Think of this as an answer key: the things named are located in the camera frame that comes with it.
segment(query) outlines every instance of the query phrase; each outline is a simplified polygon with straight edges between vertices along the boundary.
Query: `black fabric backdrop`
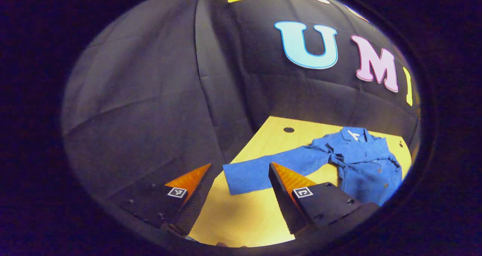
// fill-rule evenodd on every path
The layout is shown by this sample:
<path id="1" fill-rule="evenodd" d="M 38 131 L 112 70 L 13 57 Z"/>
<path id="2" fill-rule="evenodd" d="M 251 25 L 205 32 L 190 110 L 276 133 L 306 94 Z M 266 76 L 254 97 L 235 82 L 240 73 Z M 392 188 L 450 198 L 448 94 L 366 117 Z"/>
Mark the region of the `black fabric backdrop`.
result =
<path id="1" fill-rule="evenodd" d="M 398 50 L 329 1 L 147 0 L 107 26 L 77 61 L 63 103 L 65 149 L 86 190 L 116 206 L 135 182 L 167 183 L 211 163 L 180 219 L 189 232 L 221 166 L 270 115 L 400 135 L 415 157 L 419 100 L 414 83 L 414 106 L 405 101 L 408 63 L 397 55 L 398 93 L 357 79 L 351 35 L 369 38 L 377 52 Z M 277 21 L 335 28 L 337 64 L 293 64 Z M 318 32 L 306 31 L 305 41 L 309 52 L 324 52 Z"/>

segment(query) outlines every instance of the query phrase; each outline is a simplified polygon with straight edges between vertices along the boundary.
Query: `wooden table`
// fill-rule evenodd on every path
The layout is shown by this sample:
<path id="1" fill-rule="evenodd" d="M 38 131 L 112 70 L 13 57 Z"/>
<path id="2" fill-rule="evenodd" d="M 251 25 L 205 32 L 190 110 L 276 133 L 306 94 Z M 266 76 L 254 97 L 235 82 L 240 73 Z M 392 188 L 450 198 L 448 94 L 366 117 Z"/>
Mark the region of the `wooden table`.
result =
<path id="1" fill-rule="evenodd" d="M 294 128 L 294 132 L 285 132 L 285 127 Z M 313 139 L 337 133 L 341 129 L 341 126 L 335 125 L 269 117 L 231 163 L 309 145 Z M 404 178 L 412 160 L 403 138 L 369 132 L 387 139 L 391 153 L 401 165 Z M 307 177 L 316 183 L 339 184 L 337 168 L 330 164 L 324 165 Z M 223 242 L 229 247 L 264 246 L 294 239 L 279 210 L 273 189 L 231 195 L 224 172 L 215 178 L 206 203 L 189 236 L 204 244 L 216 245 Z"/>

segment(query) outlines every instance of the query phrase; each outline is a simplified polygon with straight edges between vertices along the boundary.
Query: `pink letter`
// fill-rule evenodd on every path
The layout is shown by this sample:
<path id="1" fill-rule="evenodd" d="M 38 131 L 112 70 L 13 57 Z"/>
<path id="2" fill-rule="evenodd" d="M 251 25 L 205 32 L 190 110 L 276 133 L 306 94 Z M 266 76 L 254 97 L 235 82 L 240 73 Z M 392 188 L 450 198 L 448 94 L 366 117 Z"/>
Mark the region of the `pink letter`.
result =
<path id="1" fill-rule="evenodd" d="M 379 58 L 368 40 L 359 36 L 351 36 L 351 39 L 356 42 L 360 50 L 360 69 L 357 71 L 357 77 L 363 81 L 373 81 L 373 74 L 370 72 L 371 64 L 377 83 L 380 84 L 382 82 L 385 72 L 387 72 L 387 77 L 384 80 L 385 87 L 393 92 L 398 92 L 397 72 L 395 71 L 393 54 L 382 48 Z"/>

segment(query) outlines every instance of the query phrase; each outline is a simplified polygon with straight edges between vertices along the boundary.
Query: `letter u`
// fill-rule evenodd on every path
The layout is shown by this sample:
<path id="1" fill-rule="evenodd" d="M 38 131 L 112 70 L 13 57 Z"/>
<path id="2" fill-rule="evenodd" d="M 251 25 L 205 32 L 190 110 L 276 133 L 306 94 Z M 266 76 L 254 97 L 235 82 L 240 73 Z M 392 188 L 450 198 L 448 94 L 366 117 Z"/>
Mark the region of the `letter u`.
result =
<path id="1" fill-rule="evenodd" d="M 306 50 L 303 30 L 307 27 L 304 23 L 279 21 L 274 24 L 274 27 L 281 31 L 284 53 L 294 64 L 309 69 L 328 69 L 336 64 L 338 50 L 334 39 L 335 29 L 319 24 L 313 26 L 322 35 L 325 47 L 324 54 L 314 55 Z"/>

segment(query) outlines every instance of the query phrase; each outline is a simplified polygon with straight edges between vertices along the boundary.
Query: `shirt collar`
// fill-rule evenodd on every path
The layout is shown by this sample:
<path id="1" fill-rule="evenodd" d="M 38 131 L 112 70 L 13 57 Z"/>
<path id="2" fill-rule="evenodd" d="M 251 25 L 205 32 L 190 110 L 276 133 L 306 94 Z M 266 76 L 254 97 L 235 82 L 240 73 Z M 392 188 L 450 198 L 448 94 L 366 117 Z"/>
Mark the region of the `shirt collar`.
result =
<path id="1" fill-rule="evenodd" d="M 371 142 L 372 136 L 368 130 L 360 127 L 343 127 L 341 129 L 341 136 L 347 141 Z"/>

